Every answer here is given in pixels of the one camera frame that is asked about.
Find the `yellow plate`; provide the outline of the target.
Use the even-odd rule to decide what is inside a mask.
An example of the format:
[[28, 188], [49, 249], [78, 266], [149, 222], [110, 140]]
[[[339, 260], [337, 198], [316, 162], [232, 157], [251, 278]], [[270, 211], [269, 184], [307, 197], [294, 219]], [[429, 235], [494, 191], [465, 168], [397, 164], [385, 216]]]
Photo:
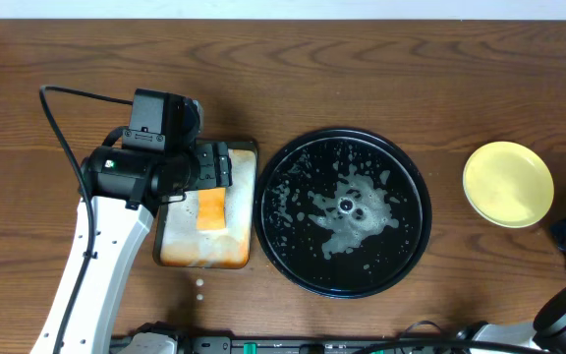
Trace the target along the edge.
[[493, 142], [476, 149], [462, 175], [465, 196], [487, 221], [506, 228], [540, 222], [554, 200], [549, 168], [532, 150], [513, 142]]

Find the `orange sponge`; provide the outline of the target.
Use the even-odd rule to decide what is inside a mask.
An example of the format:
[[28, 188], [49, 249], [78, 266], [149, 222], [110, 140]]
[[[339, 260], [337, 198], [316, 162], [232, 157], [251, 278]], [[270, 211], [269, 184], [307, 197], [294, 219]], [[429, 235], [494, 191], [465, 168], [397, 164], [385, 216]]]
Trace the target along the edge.
[[226, 227], [225, 188], [198, 191], [197, 230], [220, 230]]

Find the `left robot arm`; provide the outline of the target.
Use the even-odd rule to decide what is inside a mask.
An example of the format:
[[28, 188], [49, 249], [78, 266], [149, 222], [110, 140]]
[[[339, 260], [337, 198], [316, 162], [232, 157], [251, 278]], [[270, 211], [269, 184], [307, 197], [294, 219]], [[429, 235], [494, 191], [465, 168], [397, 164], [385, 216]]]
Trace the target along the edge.
[[191, 98], [139, 88], [130, 123], [78, 161], [39, 90], [42, 109], [79, 182], [76, 232], [35, 353], [105, 353], [134, 259], [160, 207], [232, 184], [228, 148], [200, 143]]

